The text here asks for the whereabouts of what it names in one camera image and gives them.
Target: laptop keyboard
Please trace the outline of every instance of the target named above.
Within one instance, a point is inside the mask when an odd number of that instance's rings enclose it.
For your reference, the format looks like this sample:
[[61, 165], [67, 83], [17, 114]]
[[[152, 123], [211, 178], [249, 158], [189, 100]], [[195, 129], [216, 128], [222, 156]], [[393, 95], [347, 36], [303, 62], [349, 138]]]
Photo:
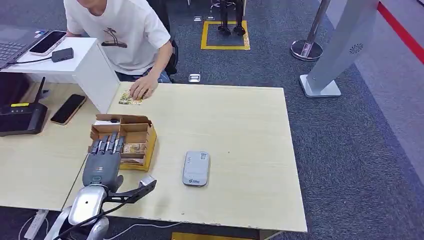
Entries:
[[0, 42], [0, 60], [9, 60], [19, 50], [25, 47], [25, 44], [16, 42]]

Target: robotic hand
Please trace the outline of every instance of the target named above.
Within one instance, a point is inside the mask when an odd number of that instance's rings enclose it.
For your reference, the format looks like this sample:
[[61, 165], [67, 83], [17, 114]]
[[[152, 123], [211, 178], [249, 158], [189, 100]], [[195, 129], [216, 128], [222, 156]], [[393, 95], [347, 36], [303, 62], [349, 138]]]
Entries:
[[[44, 240], [64, 240], [72, 231], [87, 236], [87, 240], [103, 240], [109, 228], [109, 220], [104, 215], [125, 204], [133, 204], [153, 191], [156, 180], [147, 176], [140, 180], [138, 188], [117, 193], [124, 177], [118, 175], [124, 137], [117, 139], [118, 133], [94, 141], [82, 173], [84, 185], [78, 191], [72, 206], [59, 214]], [[117, 207], [103, 211], [104, 203], [121, 203]]]

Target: open cardboard box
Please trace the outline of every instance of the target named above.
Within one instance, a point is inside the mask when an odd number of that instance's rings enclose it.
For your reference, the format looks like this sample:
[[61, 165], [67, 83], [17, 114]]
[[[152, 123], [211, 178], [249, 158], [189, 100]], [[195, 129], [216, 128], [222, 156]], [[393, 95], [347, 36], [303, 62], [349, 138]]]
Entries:
[[121, 159], [143, 159], [142, 163], [121, 161], [119, 169], [149, 171], [157, 135], [153, 123], [146, 116], [97, 114], [96, 119], [98, 121], [116, 119], [119, 124], [91, 125], [90, 138], [93, 142], [117, 132], [118, 137], [125, 137], [124, 144], [144, 144], [142, 153], [121, 154]]

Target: man's hand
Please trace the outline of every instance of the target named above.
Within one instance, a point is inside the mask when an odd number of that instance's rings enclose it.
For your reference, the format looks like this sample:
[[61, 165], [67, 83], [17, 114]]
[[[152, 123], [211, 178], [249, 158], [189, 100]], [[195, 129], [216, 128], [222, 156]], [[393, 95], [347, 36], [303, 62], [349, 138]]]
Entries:
[[158, 77], [153, 74], [147, 74], [132, 84], [129, 89], [129, 96], [134, 100], [146, 99], [152, 95], [158, 85]]

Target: white desk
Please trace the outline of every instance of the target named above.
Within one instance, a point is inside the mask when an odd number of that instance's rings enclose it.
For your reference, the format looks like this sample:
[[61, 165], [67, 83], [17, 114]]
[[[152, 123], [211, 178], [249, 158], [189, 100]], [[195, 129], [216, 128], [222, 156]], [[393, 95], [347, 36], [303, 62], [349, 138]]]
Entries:
[[[35, 82], [45, 76], [50, 83], [78, 84], [101, 113], [106, 113], [120, 84], [111, 64], [96, 38], [67, 37], [55, 50], [73, 49], [74, 57], [60, 62], [51, 60], [16, 64], [2, 69], [2, 72], [25, 73]], [[26, 62], [43, 59], [25, 53], [17, 61]]]
[[[108, 113], [146, 115], [157, 131], [149, 174], [153, 192], [112, 215], [128, 218], [306, 232], [307, 225], [282, 88], [159, 84], [141, 105]], [[188, 150], [210, 153], [209, 182], [182, 183]], [[121, 170], [120, 192], [135, 189], [143, 172]], [[82, 187], [80, 174], [64, 205]], [[115, 204], [105, 204], [110, 209]]]
[[[25, 99], [33, 100], [39, 84]], [[91, 144], [87, 133], [98, 110], [87, 100], [65, 126], [50, 118], [72, 94], [82, 94], [77, 84], [48, 83], [45, 126], [37, 135], [0, 137], [0, 206], [60, 211]]]

